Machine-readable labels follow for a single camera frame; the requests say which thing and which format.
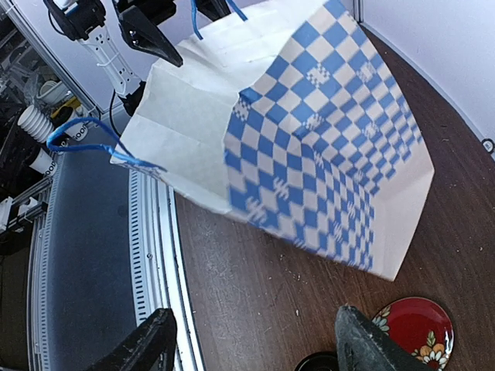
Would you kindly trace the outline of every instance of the checkered pattern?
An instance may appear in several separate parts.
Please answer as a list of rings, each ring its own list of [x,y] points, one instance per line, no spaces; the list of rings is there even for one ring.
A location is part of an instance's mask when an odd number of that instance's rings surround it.
[[[373,265],[373,196],[421,141],[390,70],[330,0],[240,92],[224,139],[236,212],[361,269]]]

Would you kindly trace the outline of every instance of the black cable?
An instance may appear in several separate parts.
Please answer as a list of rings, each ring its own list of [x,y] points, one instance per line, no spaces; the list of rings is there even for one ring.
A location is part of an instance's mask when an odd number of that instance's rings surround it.
[[[65,33],[63,33],[57,27],[55,27],[55,24],[53,23],[53,19],[52,19],[52,13],[50,13],[50,11],[48,11],[48,20],[49,20],[50,25],[52,25],[52,27],[56,33],[58,33],[59,35],[65,36]]]
[[[110,115],[110,125],[111,125],[111,128],[114,129],[114,133],[120,138],[121,135],[120,133],[118,132],[117,128],[115,127],[115,124],[114,124],[114,118],[112,117],[111,115],[111,112],[112,112],[112,109],[114,107],[114,100],[115,100],[115,95],[116,95],[116,92],[115,92],[115,89],[114,89],[114,92],[112,93],[111,95],[111,99],[110,99],[110,111],[109,111],[109,115]]]

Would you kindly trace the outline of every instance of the red plate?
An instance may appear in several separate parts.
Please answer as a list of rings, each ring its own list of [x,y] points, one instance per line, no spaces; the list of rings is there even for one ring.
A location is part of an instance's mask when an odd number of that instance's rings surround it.
[[[431,300],[405,298],[383,308],[373,323],[406,352],[436,370],[444,370],[454,346],[446,312]]]

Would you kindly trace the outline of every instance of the dark wood surface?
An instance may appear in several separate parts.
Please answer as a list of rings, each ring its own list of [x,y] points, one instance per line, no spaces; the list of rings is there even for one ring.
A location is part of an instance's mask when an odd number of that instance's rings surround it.
[[[395,282],[305,253],[177,197],[196,324],[208,371],[292,371],[335,349],[339,306],[373,316],[407,296],[451,315],[447,369],[495,364],[495,171],[456,111],[401,57],[370,36],[422,130],[435,177]]]

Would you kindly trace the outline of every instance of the wooden table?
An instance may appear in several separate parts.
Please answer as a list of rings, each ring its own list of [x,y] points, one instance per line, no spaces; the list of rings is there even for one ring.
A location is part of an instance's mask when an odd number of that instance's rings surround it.
[[[435,166],[395,282],[305,253],[177,197],[196,325],[209,371],[292,371],[335,349],[339,306],[373,316],[407,296],[437,301],[456,338],[447,369],[495,367],[494,163],[456,111],[370,35],[409,102]]]

